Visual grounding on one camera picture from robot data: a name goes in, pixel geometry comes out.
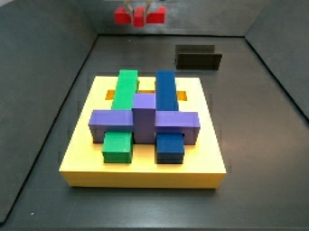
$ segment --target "block structure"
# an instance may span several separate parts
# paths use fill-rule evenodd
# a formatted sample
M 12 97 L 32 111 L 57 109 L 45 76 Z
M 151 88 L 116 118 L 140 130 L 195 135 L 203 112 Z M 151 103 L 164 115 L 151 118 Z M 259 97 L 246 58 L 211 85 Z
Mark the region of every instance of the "block structure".
M 155 144 L 155 94 L 135 94 L 131 110 L 134 142 L 136 144 Z
M 139 89 L 155 91 L 155 78 L 139 77 Z M 216 143 L 215 130 L 198 78 L 176 79 L 187 101 L 179 101 L 179 111 L 196 111 L 200 130 L 195 145 L 184 146 L 182 164 L 155 164 L 155 146 L 135 144 L 131 164 L 104 163 L 101 145 L 92 143 L 88 122 L 93 109 L 108 110 L 111 100 L 97 100 L 115 89 L 117 77 L 95 77 L 80 112 L 59 172 L 71 187 L 190 188 L 215 189 L 226 168 Z
M 179 102 L 176 94 L 175 73 L 159 70 L 155 74 L 156 111 L 178 111 Z M 156 133 L 156 163 L 183 162 L 183 136 L 180 133 Z
M 112 110 L 131 110 L 132 98 L 138 90 L 138 71 L 120 70 L 112 101 Z M 132 133 L 105 132 L 101 153 L 104 163 L 131 163 Z

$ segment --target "small green block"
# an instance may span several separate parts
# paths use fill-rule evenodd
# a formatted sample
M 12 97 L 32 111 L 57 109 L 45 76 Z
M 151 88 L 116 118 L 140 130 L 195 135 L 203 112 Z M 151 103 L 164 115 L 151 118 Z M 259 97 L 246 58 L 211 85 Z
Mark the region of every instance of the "small green block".
M 132 133 L 107 132 L 103 145 L 104 162 L 131 163 Z

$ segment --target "gray wall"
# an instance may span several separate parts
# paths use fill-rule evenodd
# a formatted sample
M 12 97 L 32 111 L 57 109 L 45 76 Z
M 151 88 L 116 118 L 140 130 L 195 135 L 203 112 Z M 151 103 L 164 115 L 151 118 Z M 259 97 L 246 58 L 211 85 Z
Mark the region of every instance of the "gray wall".
M 113 12 L 123 1 L 79 0 L 96 31 L 104 33 L 198 34 L 245 36 L 269 0 L 170 0 L 154 1 L 151 9 L 167 7 L 166 24 L 142 29 L 116 25 Z M 144 5 L 144 1 L 132 5 Z
M 309 118 L 309 1 L 271 0 L 246 39 Z
M 95 37 L 75 0 L 17 0 L 0 7 L 0 222 Z

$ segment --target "red object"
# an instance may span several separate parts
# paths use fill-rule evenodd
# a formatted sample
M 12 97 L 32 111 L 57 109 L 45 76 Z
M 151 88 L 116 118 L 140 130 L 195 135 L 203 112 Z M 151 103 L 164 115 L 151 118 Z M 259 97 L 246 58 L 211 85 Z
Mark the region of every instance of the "red object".
M 144 21 L 143 21 L 143 11 L 144 11 L 143 6 L 136 7 L 134 10 L 134 16 L 132 16 L 132 25 L 135 27 L 143 27 L 144 26 Z
M 146 22 L 147 23 L 164 23 L 167 9 L 159 6 L 155 12 L 148 13 Z
M 113 13 L 113 17 L 115 17 L 115 22 L 116 24 L 128 24 L 129 23 L 129 14 L 125 11 L 125 8 L 123 6 L 120 6 L 115 13 Z

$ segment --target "toy block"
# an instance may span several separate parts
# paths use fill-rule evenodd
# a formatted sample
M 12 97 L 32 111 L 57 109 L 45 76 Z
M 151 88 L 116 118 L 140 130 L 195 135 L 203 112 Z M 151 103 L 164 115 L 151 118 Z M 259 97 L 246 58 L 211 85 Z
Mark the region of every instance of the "toy block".
M 155 132 L 183 134 L 184 145 L 195 145 L 199 129 L 196 112 L 156 111 Z
M 136 7 L 136 9 L 134 10 L 132 25 L 134 25 L 135 27 L 143 27 L 143 26 L 144 26 L 143 12 L 144 12 L 144 6 L 139 6 L 139 7 Z
M 129 110 L 93 110 L 88 123 L 92 132 L 92 142 L 104 142 L 105 132 L 131 132 L 132 114 Z
M 128 24 L 129 23 L 129 14 L 125 11 L 125 8 L 120 6 L 115 13 L 113 13 L 113 18 L 116 24 Z
M 147 23 L 164 23 L 167 9 L 159 6 L 155 12 L 148 13 L 146 17 Z
M 134 142 L 155 144 L 155 94 L 135 94 L 131 110 Z
M 155 159 L 156 164 L 182 164 L 183 159 Z
M 131 110 L 132 97 L 138 90 L 138 70 L 121 70 L 111 109 Z
M 131 110 L 132 97 L 138 89 L 138 70 L 120 70 L 117 75 L 117 85 L 112 101 L 112 110 Z M 132 134 L 105 132 L 103 156 L 104 162 L 117 159 L 131 160 Z
M 183 155 L 182 134 L 156 134 L 155 159 L 183 160 Z
M 155 73 L 155 95 L 156 111 L 179 110 L 174 71 L 159 70 Z
M 131 133 L 108 132 L 104 139 L 105 142 L 101 150 L 104 163 L 115 161 L 131 163 Z

